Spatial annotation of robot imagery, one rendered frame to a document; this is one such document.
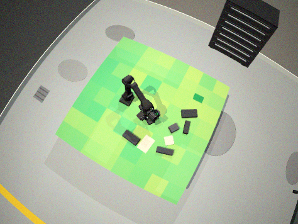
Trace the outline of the small green flat block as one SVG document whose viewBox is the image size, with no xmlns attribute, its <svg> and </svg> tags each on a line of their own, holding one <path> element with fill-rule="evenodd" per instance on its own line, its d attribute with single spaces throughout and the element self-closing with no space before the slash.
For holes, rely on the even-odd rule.
<svg viewBox="0 0 298 224">
<path fill-rule="evenodd" d="M 202 103 L 204 97 L 202 97 L 202 96 L 195 93 L 193 99 L 196 100 L 197 102 Z"/>
</svg>

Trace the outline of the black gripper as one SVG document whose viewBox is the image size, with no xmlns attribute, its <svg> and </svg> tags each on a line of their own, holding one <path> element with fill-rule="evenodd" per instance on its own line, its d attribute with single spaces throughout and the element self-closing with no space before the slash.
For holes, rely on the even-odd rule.
<svg viewBox="0 0 298 224">
<path fill-rule="evenodd" d="M 141 105 L 139 105 L 138 107 L 139 107 L 139 109 L 142 110 L 142 112 L 143 112 L 143 109 L 142 109 Z M 149 118 L 148 118 L 146 121 L 147 121 L 148 125 L 151 125 L 151 124 L 153 124 L 153 123 L 155 122 L 155 121 L 152 122 Z"/>
</svg>

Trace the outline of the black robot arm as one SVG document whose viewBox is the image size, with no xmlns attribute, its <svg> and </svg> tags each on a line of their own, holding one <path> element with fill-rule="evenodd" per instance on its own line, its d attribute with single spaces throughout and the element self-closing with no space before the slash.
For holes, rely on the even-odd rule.
<svg viewBox="0 0 298 224">
<path fill-rule="evenodd" d="M 121 80 L 125 86 L 125 93 L 122 94 L 123 100 L 126 101 L 127 103 L 131 100 L 131 97 L 133 96 L 133 92 L 131 91 L 131 88 L 132 88 L 132 90 L 135 92 L 138 99 L 140 100 L 141 107 L 143 109 L 143 112 L 141 110 L 136 116 L 138 117 L 139 120 L 143 121 L 145 119 L 145 114 L 146 114 L 147 117 L 149 117 L 149 119 L 152 122 L 154 122 L 158 118 L 158 116 L 153 112 L 153 110 L 155 110 L 154 106 L 149 100 L 147 100 L 144 97 L 143 93 L 141 92 L 140 88 L 135 82 L 134 77 L 132 75 L 128 75 L 122 78 Z M 132 81 L 134 81 L 134 83 L 132 83 Z"/>
</svg>

